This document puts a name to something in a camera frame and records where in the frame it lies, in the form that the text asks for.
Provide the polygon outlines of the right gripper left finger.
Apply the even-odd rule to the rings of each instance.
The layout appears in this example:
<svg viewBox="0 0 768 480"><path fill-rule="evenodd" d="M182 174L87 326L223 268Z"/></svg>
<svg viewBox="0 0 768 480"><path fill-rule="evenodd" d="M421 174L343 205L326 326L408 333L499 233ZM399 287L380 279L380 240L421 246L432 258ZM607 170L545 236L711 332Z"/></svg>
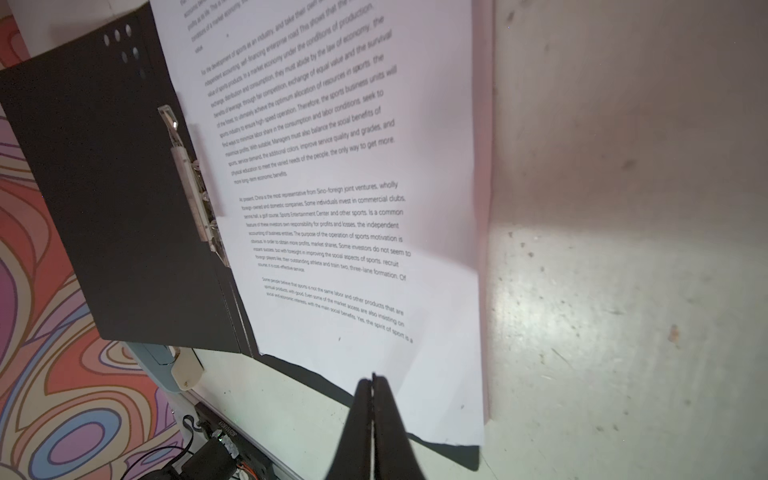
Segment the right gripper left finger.
<svg viewBox="0 0 768 480"><path fill-rule="evenodd" d="M373 386L359 381L326 480L368 480L372 467Z"/></svg>

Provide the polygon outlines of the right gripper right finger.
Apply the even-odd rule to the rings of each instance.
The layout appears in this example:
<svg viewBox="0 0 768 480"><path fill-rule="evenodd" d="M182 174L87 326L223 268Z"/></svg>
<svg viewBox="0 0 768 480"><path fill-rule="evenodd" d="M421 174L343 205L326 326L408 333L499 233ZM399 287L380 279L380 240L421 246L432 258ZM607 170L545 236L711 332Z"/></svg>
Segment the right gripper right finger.
<svg viewBox="0 0 768 480"><path fill-rule="evenodd" d="M374 478L425 480L387 379L372 377Z"/></svg>

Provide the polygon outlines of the blue clip folder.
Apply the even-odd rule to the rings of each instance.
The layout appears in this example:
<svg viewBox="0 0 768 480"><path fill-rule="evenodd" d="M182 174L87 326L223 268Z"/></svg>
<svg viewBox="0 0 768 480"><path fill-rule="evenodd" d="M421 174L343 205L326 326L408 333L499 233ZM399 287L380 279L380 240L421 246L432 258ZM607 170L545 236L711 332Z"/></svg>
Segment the blue clip folder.
<svg viewBox="0 0 768 480"><path fill-rule="evenodd" d="M157 108L190 129L148 2L4 71L1 104L108 340L251 357L343 404L320 375L262 354L233 272L200 241ZM426 442L471 471L480 445Z"/></svg>

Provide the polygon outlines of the metal folder lever clip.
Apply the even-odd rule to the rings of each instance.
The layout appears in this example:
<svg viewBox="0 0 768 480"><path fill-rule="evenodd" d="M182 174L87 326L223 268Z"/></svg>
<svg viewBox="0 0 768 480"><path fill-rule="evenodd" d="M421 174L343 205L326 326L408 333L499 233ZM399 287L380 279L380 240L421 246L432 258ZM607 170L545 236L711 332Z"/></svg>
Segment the metal folder lever clip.
<svg viewBox="0 0 768 480"><path fill-rule="evenodd" d="M180 135L180 122L169 105L157 108L166 126L171 142L173 157L180 181L201 242L208 245L222 264L230 268L221 232L212 207L205 181L201 174L200 162L190 157Z"/></svg>

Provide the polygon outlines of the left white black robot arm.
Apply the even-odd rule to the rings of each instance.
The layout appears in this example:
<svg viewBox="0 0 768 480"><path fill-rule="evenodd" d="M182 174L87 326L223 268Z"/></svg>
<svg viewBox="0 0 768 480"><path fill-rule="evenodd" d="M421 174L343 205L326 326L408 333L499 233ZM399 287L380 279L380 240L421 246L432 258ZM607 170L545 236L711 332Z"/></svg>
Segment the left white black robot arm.
<svg viewBox="0 0 768 480"><path fill-rule="evenodd" d="M237 456L219 438L211 438L181 466L180 471L173 466L163 467L144 474L141 480L226 480L237 469Z"/></svg>

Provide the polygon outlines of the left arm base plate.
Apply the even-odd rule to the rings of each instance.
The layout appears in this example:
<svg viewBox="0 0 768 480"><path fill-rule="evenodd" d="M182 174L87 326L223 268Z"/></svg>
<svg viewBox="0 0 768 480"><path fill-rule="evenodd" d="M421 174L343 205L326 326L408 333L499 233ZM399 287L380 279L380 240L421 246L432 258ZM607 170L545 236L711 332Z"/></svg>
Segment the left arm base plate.
<svg viewBox="0 0 768 480"><path fill-rule="evenodd" d="M195 405L195 414L198 433L205 438L195 453L209 439L219 438L237 456L238 469L230 479L300 479L298 474L253 443L204 403L198 402Z"/></svg>

